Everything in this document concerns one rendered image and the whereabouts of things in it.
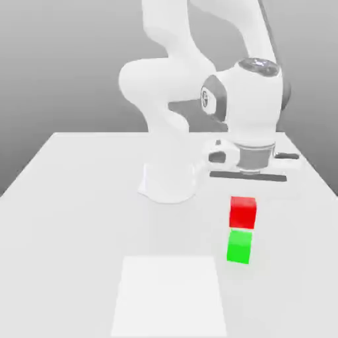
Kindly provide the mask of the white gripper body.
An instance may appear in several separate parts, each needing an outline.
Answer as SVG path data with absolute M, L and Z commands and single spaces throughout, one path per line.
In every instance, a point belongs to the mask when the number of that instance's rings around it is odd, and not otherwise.
M 221 196 L 255 197 L 258 199 L 288 198 L 288 180 L 279 174 L 245 174 L 225 170 L 211 170 L 208 192 Z

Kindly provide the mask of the small red cube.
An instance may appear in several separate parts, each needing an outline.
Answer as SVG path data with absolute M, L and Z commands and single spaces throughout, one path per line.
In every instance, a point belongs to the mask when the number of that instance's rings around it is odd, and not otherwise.
M 257 203 L 253 197 L 230 199 L 229 227 L 253 230 L 257 214 Z

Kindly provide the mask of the small green cube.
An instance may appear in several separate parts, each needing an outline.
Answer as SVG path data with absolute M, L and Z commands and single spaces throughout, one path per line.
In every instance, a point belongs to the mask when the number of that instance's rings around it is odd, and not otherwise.
M 227 260 L 248 264 L 250 262 L 251 244 L 251 232 L 231 230 L 228 237 Z

